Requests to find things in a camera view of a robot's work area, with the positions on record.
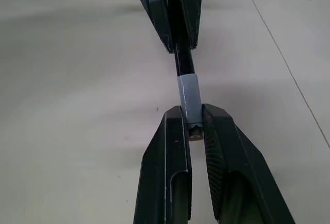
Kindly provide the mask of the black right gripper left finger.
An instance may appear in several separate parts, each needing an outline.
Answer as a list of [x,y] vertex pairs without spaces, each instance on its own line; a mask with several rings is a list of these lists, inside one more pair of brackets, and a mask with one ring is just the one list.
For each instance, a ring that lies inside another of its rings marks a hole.
[[134,223],[187,223],[191,218],[192,166],[181,108],[163,118],[142,157]]

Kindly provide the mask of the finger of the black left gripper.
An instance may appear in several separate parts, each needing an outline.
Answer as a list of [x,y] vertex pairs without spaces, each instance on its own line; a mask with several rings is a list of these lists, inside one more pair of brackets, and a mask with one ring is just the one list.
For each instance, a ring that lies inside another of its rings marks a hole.
[[202,0],[180,0],[190,48],[197,47]]
[[167,0],[140,0],[160,40],[169,53],[174,53]]

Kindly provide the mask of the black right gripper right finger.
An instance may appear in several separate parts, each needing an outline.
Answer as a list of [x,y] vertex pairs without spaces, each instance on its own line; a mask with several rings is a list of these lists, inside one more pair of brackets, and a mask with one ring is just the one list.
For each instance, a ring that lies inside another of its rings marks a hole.
[[203,105],[204,145],[218,223],[294,223],[262,155],[221,108]]

